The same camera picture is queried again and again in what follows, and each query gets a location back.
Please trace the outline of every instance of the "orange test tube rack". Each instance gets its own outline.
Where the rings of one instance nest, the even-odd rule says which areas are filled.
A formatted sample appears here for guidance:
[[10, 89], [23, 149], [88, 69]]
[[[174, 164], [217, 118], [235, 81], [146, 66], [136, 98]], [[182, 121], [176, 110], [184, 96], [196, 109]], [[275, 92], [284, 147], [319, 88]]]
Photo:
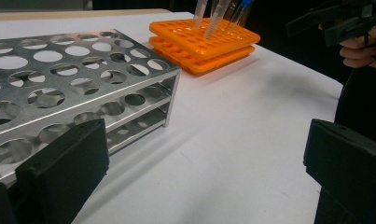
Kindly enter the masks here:
[[149, 30], [157, 36], [150, 37], [149, 43], [182, 69], [202, 75], [253, 52], [252, 45], [260, 40], [259, 35], [241, 26], [228, 32], [228, 21], [222, 21], [210, 38], [204, 38], [209, 22], [204, 18], [200, 28], [193, 28], [193, 20], [152, 22]]

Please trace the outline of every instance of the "metal test tube rack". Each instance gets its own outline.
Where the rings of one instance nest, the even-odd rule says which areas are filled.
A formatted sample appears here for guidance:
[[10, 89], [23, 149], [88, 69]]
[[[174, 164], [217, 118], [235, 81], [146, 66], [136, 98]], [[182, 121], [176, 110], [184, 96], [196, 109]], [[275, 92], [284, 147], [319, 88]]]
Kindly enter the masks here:
[[180, 68], [117, 30], [0, 40], [0, 181], [74, 125], [109, 155], [169, 122]]

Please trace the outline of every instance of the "wooden surface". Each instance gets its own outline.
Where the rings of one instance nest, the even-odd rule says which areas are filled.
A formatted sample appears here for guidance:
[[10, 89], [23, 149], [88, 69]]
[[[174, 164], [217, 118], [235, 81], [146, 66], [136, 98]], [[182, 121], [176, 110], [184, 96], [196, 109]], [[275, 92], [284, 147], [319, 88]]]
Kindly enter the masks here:
[[137, 14], [165, 13], [169, 10], [162, 8], [97, 10], [97, 11], [53, 11], [53, 12], [0, 12], [0, 21], [45, 20], [84, 17], [107, 17]]

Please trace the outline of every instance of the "white table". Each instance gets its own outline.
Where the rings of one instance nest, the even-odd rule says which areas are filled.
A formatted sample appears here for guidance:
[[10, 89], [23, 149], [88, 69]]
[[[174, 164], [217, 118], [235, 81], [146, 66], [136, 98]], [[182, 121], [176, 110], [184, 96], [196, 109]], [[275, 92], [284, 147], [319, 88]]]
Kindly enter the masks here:
[[[116, 28], [147, 44], [152, 21], [189, 13], [0, 21], [0, 38]], [[170, 125], [111, 157], [75, 223], [313, 223], [320, 186], [302, 163], [312, 119], [341, 85], [260, 46], [202, 77], [183, 72]]]

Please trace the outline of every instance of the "human hand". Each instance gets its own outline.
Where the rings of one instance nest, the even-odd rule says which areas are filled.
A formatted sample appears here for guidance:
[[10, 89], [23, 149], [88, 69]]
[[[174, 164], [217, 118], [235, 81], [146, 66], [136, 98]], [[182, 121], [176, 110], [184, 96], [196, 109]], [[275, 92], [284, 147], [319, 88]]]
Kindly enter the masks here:
[[359, 68], [371, 66], [376, 68], [376, 26], [369, 31], [369, 41], [365, 46], [364, 36], [350, 38], [341, 42], [340, 55], [344, 57], [344, 64]]

